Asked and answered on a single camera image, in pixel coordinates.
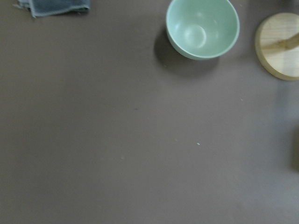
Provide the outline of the wooden mug tree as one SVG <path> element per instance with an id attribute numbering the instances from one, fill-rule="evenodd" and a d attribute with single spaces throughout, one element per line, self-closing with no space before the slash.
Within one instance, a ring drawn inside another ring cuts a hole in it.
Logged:
<path id="1" fill-rule="evenodd" d="M 255 50 L 261 65 L 273 76 L 299 79 L 299 15 L 278 13 L 266 18 L 255 35 Z"/>

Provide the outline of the grey cloth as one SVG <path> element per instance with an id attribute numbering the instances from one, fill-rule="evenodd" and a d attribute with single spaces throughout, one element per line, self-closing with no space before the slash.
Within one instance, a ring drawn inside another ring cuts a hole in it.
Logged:
<path id="1" fill-rule="evenodd" d="M 90 0 L 30 0 L 33 17 L 46 17 L 69 12 L 85 13 L 91 8 Z"/>

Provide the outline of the green bowl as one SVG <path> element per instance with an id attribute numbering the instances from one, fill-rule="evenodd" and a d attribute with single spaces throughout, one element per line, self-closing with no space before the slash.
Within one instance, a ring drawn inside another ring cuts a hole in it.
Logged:
<path id="1" fill-rule="evenodd" d="M 240 21 L 228 0 L 173 0 L 166 13 L 166 33 L 182 56 L 209 60 L 233 48 Z"/>

